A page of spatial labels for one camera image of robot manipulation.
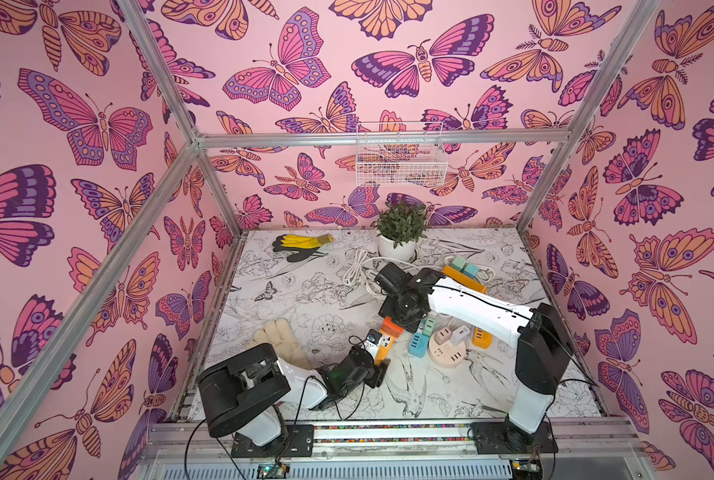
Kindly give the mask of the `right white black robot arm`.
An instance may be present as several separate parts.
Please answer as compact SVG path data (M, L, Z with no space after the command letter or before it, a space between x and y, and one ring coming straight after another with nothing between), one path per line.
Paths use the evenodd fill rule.
M386 294L380 315L399 326L416 326L434 312L479 328L514 349L518 385L506 424L526 435L538 431L573 358L554 307L509 303L441 271L423 268L412 275L393 262L378 271L374 282Z

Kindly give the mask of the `blue power strip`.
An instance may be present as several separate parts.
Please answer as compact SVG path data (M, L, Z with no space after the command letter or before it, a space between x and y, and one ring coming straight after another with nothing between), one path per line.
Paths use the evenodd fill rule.
M429 346L431 337L433 335L431 337L427 337L422 334L422 329L423 329L426 319L419 323L419 326L418 326L416 332L413 334L413 336L411 338L411 341L408 346L408 353L410 356L413 356L416 358L423 358L428 350L428 346Z

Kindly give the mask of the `orange cube socket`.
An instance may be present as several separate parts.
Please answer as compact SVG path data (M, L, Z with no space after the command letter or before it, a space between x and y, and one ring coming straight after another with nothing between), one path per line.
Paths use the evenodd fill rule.
M385 317L380 331L393 338L399 338L404 332L404 328L397 325L390 317Z

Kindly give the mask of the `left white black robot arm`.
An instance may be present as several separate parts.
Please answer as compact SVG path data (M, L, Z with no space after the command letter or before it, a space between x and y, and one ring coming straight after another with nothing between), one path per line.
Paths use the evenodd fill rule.
M389 365L354 346L336 366L306 370L283 360L270 343L261 343L199 375L209 435L236 435L262 450L281 447L290 433L280 404L293 403L299 411L337 407L360 387L380 387Z

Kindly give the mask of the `green USB charger plug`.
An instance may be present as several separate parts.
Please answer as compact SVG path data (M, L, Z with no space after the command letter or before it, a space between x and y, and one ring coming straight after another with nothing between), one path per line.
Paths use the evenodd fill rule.
M435 328L435 319L434 318L427 318L423 329L422 329L422 334L427 337L431 337L434 333L434 328Z

